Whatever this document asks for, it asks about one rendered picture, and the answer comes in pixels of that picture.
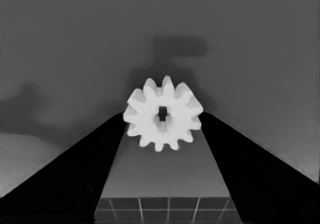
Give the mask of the large white toothed gear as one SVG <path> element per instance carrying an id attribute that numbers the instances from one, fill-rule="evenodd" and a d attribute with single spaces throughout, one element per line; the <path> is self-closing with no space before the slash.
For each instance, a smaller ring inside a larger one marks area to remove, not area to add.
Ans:
<path id="1" fill-rule="evenodd" d="M 158 86 L 148 78 L 143 88 L 136 88 L 127 100 L 123 120 L 129 124 L 127 135 L 139 136 L 139 146 L 154 144 L 156 152 L 166 145 L 172 150 L 180 149 L 179 141 L 192 143 L 191 134 L 200 130 L 199 115 L 204 108 L 185 82 L 177 86 L 166 75 Z"/>

